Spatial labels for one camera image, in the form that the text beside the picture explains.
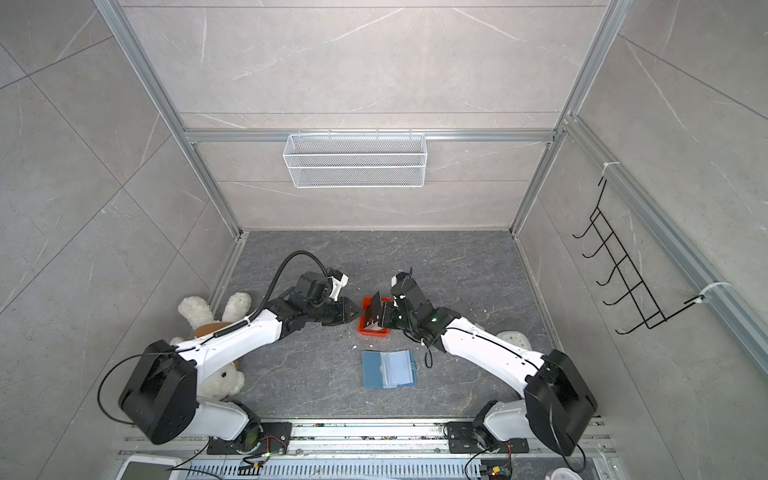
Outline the blue leather card holder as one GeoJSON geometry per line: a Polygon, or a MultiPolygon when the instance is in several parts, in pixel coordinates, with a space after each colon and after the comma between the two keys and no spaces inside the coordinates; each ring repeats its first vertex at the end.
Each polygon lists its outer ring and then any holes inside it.
{"type": "Polygon", "coordinates": [[[416,364],[410,350],[362,353],[364,388],[394,389],[414,386],[416,383],[416,364]]]}

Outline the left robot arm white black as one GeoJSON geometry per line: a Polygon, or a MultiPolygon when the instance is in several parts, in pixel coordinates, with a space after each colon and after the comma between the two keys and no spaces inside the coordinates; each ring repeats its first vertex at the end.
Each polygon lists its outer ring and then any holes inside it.
{"type": "Polygon", "coordinates": [[[294,287],[221,333],[178,346],[164,340],[150,344],[118,397],[119,408],[155,445],[182,434],[243,442],[258,429],[258,416],[235,401],[205,394],[203,382],[308,322],[335,326],[359,317],[360,307],[340,294],[347,283],[339,270],[307,272],[294,287]]]}

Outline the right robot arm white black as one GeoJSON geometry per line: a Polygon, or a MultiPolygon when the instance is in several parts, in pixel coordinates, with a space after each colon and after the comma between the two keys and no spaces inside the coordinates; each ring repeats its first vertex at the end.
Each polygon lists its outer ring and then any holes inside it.
{"type": "Polygon", "coordinates": [[[368,297],[363,311],[366,326],[400,330],[416,343],[463,358],[520,396],[490,401],[474,418],[472,436],[483,448],[529,437],[564,457],[579,448],[598,402],[564,352],[517,346],[450,308],[434,306],[407,272],[392,278],[389,299],[368,297]]]}

